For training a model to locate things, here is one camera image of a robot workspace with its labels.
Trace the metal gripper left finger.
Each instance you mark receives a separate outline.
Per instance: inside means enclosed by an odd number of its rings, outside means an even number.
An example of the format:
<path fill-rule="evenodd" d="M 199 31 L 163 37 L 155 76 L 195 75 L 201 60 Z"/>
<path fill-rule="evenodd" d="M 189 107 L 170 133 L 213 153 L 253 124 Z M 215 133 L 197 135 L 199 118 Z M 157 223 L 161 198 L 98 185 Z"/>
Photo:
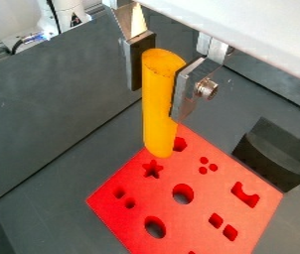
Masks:
<path fill-rule="evenodd" d="M 155 48 L 155 34 L 147 29 L 142 6 L 134 1 L 115 1 L 112 15 L 120 30 L 120 47 L 124 55 L 127 87 L 142 87 L 142 53 Z"/>

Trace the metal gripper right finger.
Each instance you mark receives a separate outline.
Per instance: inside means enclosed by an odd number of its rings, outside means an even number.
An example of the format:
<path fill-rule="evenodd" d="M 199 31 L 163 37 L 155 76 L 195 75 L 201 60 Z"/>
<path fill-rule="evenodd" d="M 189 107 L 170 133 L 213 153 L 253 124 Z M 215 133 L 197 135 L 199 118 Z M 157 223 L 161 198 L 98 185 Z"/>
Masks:
<path fill-rule="evenodd" d="M 193 112 L 199 98 L 211 100 L 218 92 L 213 75 L 225 64 L 233 47 L 205 33 L 199 33 L 197 52 L 201 56 L 175 74 L 170 117 L 179 123 Z"/>

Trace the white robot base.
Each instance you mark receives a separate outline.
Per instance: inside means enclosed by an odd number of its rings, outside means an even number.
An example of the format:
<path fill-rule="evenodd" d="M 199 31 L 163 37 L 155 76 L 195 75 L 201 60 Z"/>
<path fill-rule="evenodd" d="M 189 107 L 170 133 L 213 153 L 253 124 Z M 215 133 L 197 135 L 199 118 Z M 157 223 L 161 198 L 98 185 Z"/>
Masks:
<path fill-rule="evenodd" d="M 41 17 L 36 26 L 3 40 L 9 55 L 16 55 L 91 20 L 82 0 L 37 0 L 37 6 Z"/>

